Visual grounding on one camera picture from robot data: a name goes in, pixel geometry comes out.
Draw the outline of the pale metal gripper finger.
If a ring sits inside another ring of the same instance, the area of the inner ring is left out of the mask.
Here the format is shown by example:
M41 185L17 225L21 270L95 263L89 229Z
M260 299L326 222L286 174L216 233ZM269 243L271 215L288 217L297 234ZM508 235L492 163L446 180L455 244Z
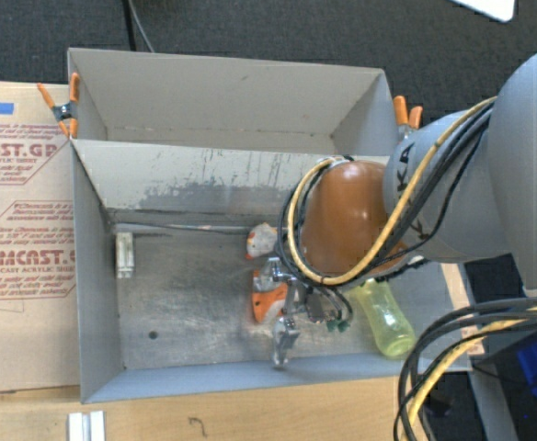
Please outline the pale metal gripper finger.
M265 265L265 291L271 292L286 283L278 257L270 257Z
M296 322L292 317L279 317L273 327L272 362L276 368L282 368L287 359L288 351L300 336Z

